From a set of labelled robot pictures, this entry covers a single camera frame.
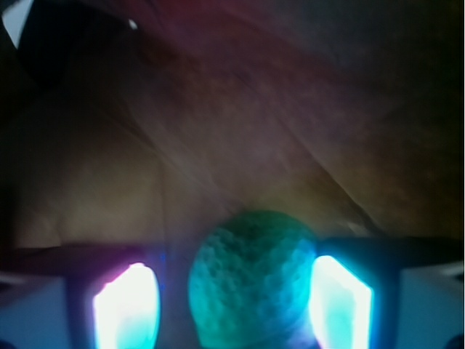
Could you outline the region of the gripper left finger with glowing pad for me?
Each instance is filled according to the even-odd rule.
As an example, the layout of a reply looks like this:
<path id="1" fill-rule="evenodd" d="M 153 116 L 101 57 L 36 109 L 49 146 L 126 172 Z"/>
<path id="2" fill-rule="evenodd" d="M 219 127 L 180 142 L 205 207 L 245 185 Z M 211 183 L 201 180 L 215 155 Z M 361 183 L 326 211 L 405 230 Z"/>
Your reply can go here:
<path id="1" fill-rule="evenodd" d="M 136 246 L 1 253 L 2 348 L 154 348 L 158 280 Z"/>

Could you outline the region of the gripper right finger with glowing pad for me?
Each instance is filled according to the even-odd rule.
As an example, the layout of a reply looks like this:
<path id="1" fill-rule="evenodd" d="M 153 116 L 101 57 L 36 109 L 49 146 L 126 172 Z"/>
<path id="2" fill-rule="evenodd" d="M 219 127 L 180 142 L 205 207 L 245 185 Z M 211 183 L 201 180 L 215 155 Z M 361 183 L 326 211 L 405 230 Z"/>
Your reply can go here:
<path id="1" fill-rule="evenodd" d="M 462 348 L 464 243 L 322 241 L 312 265 L 309 312 L 322 348 Z"/>

